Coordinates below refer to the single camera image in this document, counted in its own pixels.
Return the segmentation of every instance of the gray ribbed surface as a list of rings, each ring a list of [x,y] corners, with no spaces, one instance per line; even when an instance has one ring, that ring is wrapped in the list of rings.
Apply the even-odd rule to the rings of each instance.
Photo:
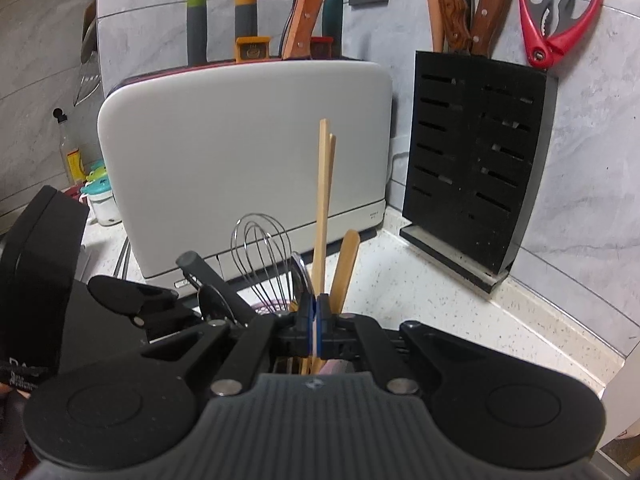
[[[311,389],[309,381],[322,381]],[[371,375],[261,375],[238,397],[209,403],[162,458],[108,474],[42,465],[30,479],[373,480],[600,478],[586,460],[545,472],[484,464],[450,444],[420,400],[378,389]]]

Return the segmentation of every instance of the black knife block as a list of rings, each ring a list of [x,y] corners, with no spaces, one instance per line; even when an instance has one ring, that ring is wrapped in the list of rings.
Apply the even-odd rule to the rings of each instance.
[[[557,79],[529,66],[416,52],[405,218],[506,275],[538,193],[557,93]]]

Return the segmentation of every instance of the yellow label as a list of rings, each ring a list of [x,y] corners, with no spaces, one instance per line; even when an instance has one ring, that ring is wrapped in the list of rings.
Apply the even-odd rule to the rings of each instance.
[[[84,167],[82,166],[82,160],[80,159],[80,150],[73,150],[66,154],[66,163],[71,170],[71,177],[78,182],[84,180]]]

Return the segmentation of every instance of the teal jar lid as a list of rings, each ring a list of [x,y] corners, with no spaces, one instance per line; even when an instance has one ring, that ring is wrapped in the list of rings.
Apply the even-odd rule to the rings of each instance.
[[[85,193],[87,195],[97,195],[108,191],[111,191],[111,182],[109,182],[109,177],[107,175],[80,188],[80,193]]]

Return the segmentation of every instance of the teal knife handle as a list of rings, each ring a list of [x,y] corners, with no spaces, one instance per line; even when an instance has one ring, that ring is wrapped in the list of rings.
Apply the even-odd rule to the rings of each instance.
[[[342,7],[343,0],[324,0],[322,6],[322,35],[334,38],[332,59],[342,56]]]

